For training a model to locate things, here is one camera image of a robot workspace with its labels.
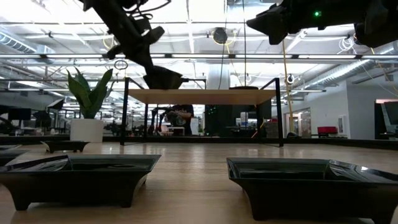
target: wall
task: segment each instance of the wall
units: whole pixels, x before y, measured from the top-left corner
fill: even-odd
[[[28,92],[28,96],[21,96],[18,92],[0,93],[0,105],[44,110],[46,106],[57,100],[56,96],[39,95],[36,92]]]
[[[311,132],[318,134],[319,126],[338,126],[338,117],[348,114],[348,98],[346,82],[340,82],[337,87],[325,88],[324,93],[310,93],[304,101],[294,101],[292,111],[310,108]],[[289,113],[289,107],[282,106],[282,114]],[[276,116],[276,107],[272,109],[272,115]],[[350,126],[347,124],[348,137],[350,137]]]
[[[352,139],[374,139],[375,100],[398,99],[397,96],[377,85],[377,82],[381,82],[384,88],[398,95],[389,83],[386,84],[381,79],[358,85],[348,82],[349,125]]]

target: person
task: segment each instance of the person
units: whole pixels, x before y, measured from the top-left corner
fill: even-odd
[[[172,121],[173,127],[184,127],[184,133],[186,136],[192,135],[191,130],[191,118],[193,118],[193,106],[192,105],[174,105],[172,107],[174,111],[171,114],[177,115]],[[174,136],[181,136],[183,133],[182,129],[174,129]]]

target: snake plant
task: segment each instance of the snake plant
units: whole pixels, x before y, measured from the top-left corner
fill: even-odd
[[[102,79],[92,90],[79,69],[75,69],[77,74],[74,78],[68,71],[69,90],[76,97],[76,100],[80,105],[81,113],[85,119],[94,119],[95,115],[101,109],[106,95],[108,95],[108,87],[106,85],[112,78],[113,69],[106,71]]]

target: white planter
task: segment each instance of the white planter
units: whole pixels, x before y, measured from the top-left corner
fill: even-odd
[[[70,124],[71,141],[101,143],[104,122],[97,119],[73,119]]]

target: wooden shelf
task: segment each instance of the wooden shelf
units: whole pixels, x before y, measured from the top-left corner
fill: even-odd
[[[275,96],[275,90],[129,90],[148,104],[259,105]]]

